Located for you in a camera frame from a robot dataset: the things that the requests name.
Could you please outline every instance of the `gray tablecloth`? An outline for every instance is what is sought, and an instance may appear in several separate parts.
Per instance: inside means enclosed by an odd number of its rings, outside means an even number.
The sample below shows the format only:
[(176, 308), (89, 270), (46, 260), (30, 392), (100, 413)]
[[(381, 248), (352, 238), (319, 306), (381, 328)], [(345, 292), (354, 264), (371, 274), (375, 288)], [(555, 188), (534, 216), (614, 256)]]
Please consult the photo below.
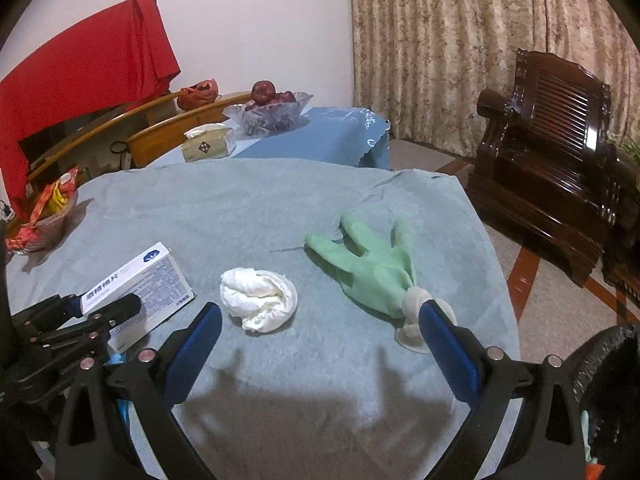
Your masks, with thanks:
[[(488, 346), (519, 357), (516, 322), (494, 248), (454, 177), (389, 173), (295, 159), (216, 160), (108, 174), (79, 190), (72, 229), (49, 254), (8, 264), (12, 309), (81, 293), (164, 242), (197, 294), (133, 348), (158, 348), (219, 299), (220, 274), (285, 274), (293, 319), (247, 335), (228, 316), (189, 399), (174, 409), (221, 480), (421, 479), (464, 419), (433, 358), (394, 340), (386, 320), (346, 298), (303, 249), (305, 235), (340, 238), (344, 210), (375, 232), (406, 218), (418, 282), (446, 300)], [(510, 411), (508, 422), (514, 422)], [(510, 428), (487, 461), (495, 468)], [(162, 478), (132, 416), (132, 436)]]

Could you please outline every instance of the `dark wooden sofa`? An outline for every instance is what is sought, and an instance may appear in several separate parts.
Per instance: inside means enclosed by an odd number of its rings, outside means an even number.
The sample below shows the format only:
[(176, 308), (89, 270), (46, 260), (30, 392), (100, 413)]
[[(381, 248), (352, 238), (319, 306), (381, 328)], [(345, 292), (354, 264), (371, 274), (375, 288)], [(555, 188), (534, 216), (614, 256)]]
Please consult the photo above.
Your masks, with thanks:
[(620, 186), (607, 171), (609, 86), (554, 54), (518, 50), (513, 94), (484, 90), (489, 119), (467, 193), (551, 242), (583, 286), (614, 224)]

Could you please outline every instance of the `white tissue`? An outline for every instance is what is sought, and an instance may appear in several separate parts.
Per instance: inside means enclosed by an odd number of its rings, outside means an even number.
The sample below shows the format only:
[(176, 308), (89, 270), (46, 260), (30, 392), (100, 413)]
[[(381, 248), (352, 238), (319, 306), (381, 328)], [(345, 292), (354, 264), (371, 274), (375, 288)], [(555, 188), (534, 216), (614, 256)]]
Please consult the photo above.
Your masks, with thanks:
[(228, 130), (229, 126), (226, 126), (222, 123), (207, 123), (201, 124), (200, 126), (196, 126), (191, 130), (188, 130), (184, 133), (184, 136), (187, 139), (193, 139), (193, 137), (200, 136), (202, 134), (206, 134), (207, 132), (212, 132), (213, 130)]
[(242, 328), (271, 332), (293, 316), (298, 293), (287, 278), (268, 270), (236, 267), (220, 277), (220, 298), (232, 316), (242, 319)]

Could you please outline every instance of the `screw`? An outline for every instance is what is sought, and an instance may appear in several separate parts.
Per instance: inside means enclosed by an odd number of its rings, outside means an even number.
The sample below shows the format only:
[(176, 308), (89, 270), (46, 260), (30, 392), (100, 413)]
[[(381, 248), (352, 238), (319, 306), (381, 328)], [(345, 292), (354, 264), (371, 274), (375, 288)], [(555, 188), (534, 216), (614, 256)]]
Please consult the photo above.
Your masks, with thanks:
[(562, 366), (562, 359), (555, 354), (551, 354), (546, 358), (546, 362), (552, 365), (553, 368), (559, 368)]
[(489, 346), (489, 348), (486, 349), (486, 354), (492, 361), (500, 361), (504, 358), (504, 351), (497, 346)]
[(145, 348), (138, 354), (138, 359), (143, 363), (149, 363), (156, 358), (156, 351), (152, 348)]
[(85, 357), (80, 361), (80, 367), (82, 370), (90, 370), (94, 367), (95, 361), (91, 357)]

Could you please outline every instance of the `tissue box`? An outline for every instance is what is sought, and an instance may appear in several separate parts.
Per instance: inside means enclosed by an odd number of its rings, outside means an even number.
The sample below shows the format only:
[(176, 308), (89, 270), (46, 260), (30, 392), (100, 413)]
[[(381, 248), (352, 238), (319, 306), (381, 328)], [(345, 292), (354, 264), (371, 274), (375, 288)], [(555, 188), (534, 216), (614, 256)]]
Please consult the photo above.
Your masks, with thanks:
[(111, 351), (122, 353), (194, 297), (174, 257), (157, 243), (101, 280), (82, 296), (82, 313), (89, 314), (133, 293), (140, 298), (139, 314), (111, 330)]
[(186, 132), (182, 156), (186, 162), (203, 158), (220, 158), (234, 150), (232, 128), (224, 124), (202, 124)]

